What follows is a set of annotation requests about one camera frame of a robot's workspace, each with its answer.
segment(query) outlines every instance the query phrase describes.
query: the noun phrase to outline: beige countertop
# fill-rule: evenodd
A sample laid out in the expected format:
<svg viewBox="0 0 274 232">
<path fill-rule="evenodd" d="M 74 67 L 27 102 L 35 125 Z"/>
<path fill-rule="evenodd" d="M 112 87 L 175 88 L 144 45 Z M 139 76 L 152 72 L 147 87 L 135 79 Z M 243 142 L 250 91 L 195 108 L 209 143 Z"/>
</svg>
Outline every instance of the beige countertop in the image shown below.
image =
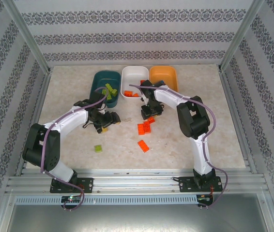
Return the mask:
<svg viewBox="0 0 274 232">
<path fill-rule="evenodd" d="M 73 104 L 89 97 L 94 75 L 101 70 L 122 73 L 126 65 L 56 66 L 53 70 L 40 124 L 66 113 Z M 244 168 L 244 160 L 232 123 L 228 104 L 216 65 L 173 65 L 177 71 L 179 92 L 198 95 L 216 118 L 217 128 L 208 139 L 212 163 L 219 168 Z M 151 124 L 151 134 L 139 136 L 137 124 L 143 102 L 119 96 L 115 111 L 121 124 L 111 125 L 98 134 L 93 125 L 76 128 L 61 144 L 61 160 L 71 168 L 86 169 L 182 169 L 193 168 L 193 154 L 188 138 L 178 123 L 176 111 L 166 106 Z M 150 150 L 143 153 L 137 142 L 144 140 Z M 103 152 L 95 153 L 94 146 Z"/>
</svg>

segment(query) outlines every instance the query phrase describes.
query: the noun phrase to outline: patterned wallpaper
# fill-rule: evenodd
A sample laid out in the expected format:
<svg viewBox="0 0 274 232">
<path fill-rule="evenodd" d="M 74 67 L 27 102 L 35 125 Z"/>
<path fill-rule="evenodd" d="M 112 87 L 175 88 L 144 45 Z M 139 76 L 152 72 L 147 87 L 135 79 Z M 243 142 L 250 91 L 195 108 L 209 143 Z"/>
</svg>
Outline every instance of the patterned wallpaper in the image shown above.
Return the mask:
<svg viewBox="0 0 274 232">
<path fill-rule="evenodd" d="M 0 1 L 0 200 L 19 163 L 44 76 Z"/>
<path fill-rule="evenodd" d="M 219 64 L 252 0 L 16 0 L 50 66 Z"/>
<path fill-rule="evenodd" d="M 274 0 L 261 7 L 226 75 L 255 165 L 274 200 Z"/>
</svg>

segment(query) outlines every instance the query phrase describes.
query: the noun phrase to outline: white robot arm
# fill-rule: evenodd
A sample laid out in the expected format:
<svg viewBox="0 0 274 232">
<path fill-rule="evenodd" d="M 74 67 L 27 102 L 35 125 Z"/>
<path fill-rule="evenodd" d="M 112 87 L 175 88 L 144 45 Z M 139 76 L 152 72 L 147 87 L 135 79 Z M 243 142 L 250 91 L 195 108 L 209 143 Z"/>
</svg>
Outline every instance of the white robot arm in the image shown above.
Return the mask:
<svg viewBox="0 0 274 232">
<path fill-rule="evenodd" d="M 168 86 L 160 86 L 160 89 L 156 89 L 154 91 L 154 96 L 158 102 L 162 102 L 174 110 L 177 110 L 177 106 L 181 103 L 186 103 L 187 100 L 183 99 L 184 95 L 179 93 L 175 95 L 173 92 L 174 91 Z M 194 156 L 194 170 L 200 175 L 207 174 L 212 170 L 203 155 L 202 139 L 205 135 L 206 133 L 203 133 L 199 135 L 197 139 L 194 139 L 193 137 L 189 138 L 193 149 L 192 152 Z M 210 162 L 207 138 L 205 139 L 204 143 L 206 148 L 206 157 Z"/>
<path fill-rule="evenodd" d="M 207 160 L 205 159 L 202 148 L 203 138 L 208 132 L 208 126 L 210 125 L 209 117 L 205 108 L 184 99 L 193 99 L 202 103 L 200 97 L 186 97 L 173 91 L 162 82 L 152 85 L 150 81 L 145 81 L 140 87 L 141 98 L 142 101 L 145 102 L 145 105 L 141 107 L 143 119 L 147 119 L 154 115 L 161 115 L 163 112 L 161 103 L 177 110 L 180 129 L 183 134 L 189 138 L 192 145 L 195 183 L 200 187 L 207 181 L 213 179 L 215 177 L 215 171 L 209 165 L 210 156 L 207 138 L 204 141 Z"/>
<path fill-rule="evenodd" d="M 47 130 L 55 124 L 51 128 L 46 139 L 46 144 L 44 145 L 46 152 L 43 170 L 49 172 L 57 179 L 76 185 L 77 173 L 60 160 L 61 142 L 66 135 L 76 127 L 83 125 L 88 121 L 91 121 L 94 124 L 98 133 L 104 132 L 111 124 L 118 124 L 121 122 L 117 113 L 105 112 L 106 105 L 104 103 L 87 109 L 81 109 L 82 107 L 101 100 L 103 97 L 102 94 L 94 92 L 90 99 L 76 102 L 74 106 L 64 114 L 67 116 L 63 117 L 60 121 L 58 121 L 58 119 L 62 118 L 62 116 L 44 125 L 38 123 L 33 124 L 25 143 L 22 156 L 23 159 L 33 165 L 41 166 L 43 141 Z M 68 192 L 72 190 L 70 186 L 63 185 L 60 182 L 52 181 L 52 183 L 58 184 L 58 189 L 68 188 Z"/>
</svg>

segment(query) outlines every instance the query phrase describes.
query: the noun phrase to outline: green block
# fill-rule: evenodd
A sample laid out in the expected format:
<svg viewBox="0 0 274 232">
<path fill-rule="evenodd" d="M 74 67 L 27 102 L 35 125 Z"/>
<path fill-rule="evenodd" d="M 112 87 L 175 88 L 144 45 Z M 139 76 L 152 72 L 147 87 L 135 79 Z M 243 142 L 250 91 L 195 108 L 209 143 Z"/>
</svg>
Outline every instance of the green block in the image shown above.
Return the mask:
<svg viewBox="0 0 274 232">
<path fill-rule="evenodd" d="M 96 152 L 96 153 L 99 153 L 99 152 L 102 152 L 102 151 L 103 151 L 101 145 L 96 145 L 96 146 L 94 146 L 94 148 L 95 148 L 95 152 Z"/>
<path fill-rule="evenodd" d="M 111 95 L 112 95 L 113 97 L 116 97 L 116 96 L 118 95 L 118 91 L 117 91 L 116 89 L 113 89 L 113 90 L 111 91 Z"/>
<path fill-rule="evenodd" d="M 107 96 L 107 101 L 108 100 L 111 100 L 112 99 L 112 96 L 110 95 L 110 94 L 108 94 L 108 96 Z"/>
<path fill-rule="evenodd" d="M 113 90 L 113 88 L 111 87 L 111 85 L 107 83 L 107 84 L 105 84 L 105 86 L 107 87 L 107 89 L 108 89 L 109 92 L 111 93 L 112 90 Z"/>
</svg>

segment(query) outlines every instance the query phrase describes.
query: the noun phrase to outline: plastic bowl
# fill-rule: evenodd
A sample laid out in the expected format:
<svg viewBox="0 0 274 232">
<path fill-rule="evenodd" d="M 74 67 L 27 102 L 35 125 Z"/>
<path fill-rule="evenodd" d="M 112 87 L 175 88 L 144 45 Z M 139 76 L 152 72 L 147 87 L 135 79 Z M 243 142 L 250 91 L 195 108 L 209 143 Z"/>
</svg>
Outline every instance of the plastic bowl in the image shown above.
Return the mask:
<svg viewBox="0 0 274 232">
<path fill-rule="evenodd" d="M 141 80 L 149 79 L 149 70 L 143 66 L 127 66 L 122 70 L 122 80 L 121 80 L 121 94 L 125 99 L 140 99 L 141 97 L 127 97 L 124 96 L 126 90 L 132 91 L 133 94 L 137 93 L 141 96 L 139 89 L 129 86 L 137 85 L 140 86 Z"/>
<path fill-rule="evenodd" d="M 150 69 L 150 81 L 152 84 L 164 81 L 169 88 L 178 92 L 177 73 L 171 66 L 153 66 Z"/>
<path fill-rule="evenodd" d="M 111 100 L 106 102 L 108 108 L 113 108 L 118 103 L 119 93 L 120 93 L 120 85 L 121 85 L 121 74 L 116 71 L 99 71 L 95 74 L 92 87 L 91 87 L 91 94 L 99 87 L 104 87 L 105 84 L 109 83 L 112 88 L 118 91 L 116 97 L 112 97 Z"/>
</svg>

